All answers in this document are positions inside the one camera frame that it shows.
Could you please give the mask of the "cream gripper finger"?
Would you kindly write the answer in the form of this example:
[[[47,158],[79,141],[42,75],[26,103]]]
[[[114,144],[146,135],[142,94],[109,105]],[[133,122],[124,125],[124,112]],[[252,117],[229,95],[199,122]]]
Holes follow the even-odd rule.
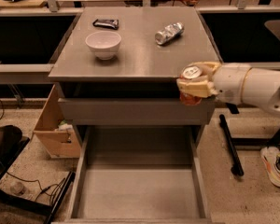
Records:
[[[211,78],[213,74],[220,68],[222,63],[220,62],[196,62],[190,63],[189,66],[196,66],[199,68],[201,73],[199,77]]]
[[[179,90],[185,94],[207,98],[216,94],[214,83],[208,80],[192,82],[190,80],[179,78],[176,81]]]

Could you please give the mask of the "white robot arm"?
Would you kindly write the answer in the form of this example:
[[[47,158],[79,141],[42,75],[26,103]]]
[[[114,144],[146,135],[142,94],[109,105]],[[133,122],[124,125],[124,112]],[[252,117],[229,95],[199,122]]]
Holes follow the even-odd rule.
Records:
[[[280,118],[278,70],[247,63],[196,62],[181,70],[176,85],[185,105],[216,96],[223,103],[253,105]]]

